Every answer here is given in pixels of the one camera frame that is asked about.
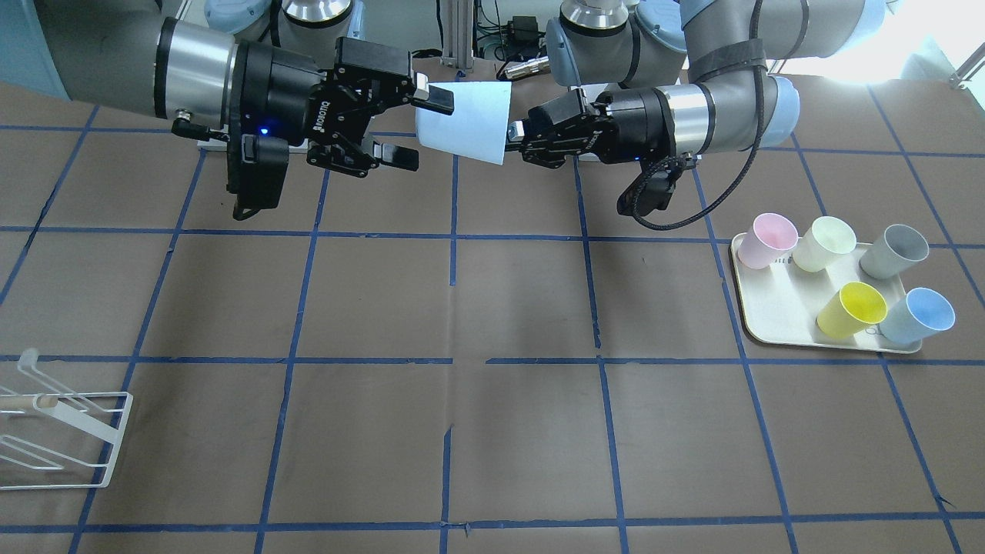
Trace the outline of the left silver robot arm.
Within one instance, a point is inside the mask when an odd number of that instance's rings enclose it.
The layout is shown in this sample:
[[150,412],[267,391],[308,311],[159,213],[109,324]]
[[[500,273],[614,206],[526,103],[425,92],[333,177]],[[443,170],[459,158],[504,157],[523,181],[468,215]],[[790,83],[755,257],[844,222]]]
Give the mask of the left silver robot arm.
[[883,1],[563,1],[546,56],[566,92],[511,123],[506,150],[554,169],[574,155],[658,162],[777,145],[800,98],[770,61],[844,52],[886,11]]

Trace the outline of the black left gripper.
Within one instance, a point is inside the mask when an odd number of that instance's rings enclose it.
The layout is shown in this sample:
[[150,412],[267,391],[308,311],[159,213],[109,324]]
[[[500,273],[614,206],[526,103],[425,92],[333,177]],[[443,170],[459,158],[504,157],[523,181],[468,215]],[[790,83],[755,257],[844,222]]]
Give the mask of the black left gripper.
[[675,153],[672,129],[658,88],[604,91],[594,102],[583,90],[571,90],[508,123],[506,145],[519,146],[525,161],[549,169],[583,154],[605,164],[660,161]]

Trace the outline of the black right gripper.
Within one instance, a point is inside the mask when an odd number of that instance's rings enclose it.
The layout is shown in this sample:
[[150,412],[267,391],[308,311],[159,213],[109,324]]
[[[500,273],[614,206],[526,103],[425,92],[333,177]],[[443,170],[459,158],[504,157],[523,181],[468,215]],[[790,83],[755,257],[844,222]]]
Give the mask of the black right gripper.
[[419,171],[416,149],[380,143],[367,134],[373,117],[406,106],[452,115],[454,92],[414,72],[409,52],[355,38],[338,38],[334,62],[282,47],[242,42],[233,64],[229,143],[243,134],[307,147],[307,161],[363,178],[383,167]]

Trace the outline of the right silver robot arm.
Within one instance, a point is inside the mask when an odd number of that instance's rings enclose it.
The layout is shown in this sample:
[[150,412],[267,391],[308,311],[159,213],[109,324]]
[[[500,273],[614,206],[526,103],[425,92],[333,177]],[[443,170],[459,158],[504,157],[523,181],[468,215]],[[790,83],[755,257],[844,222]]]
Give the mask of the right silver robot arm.
[[155,116],[175,135],[226,144],[229,192],[267,209],[291,148],[310,165],[362,178],[381,165],[415,171],[415,150],[381,144],[370,120],[395,106],[451,115],[453,93],[430,85],[412,54],[336,36],[327,65],[274,42],[249,41],[166,15],[161,1],[10,1],[4,31],[34,53],[22,71],[45,92]]

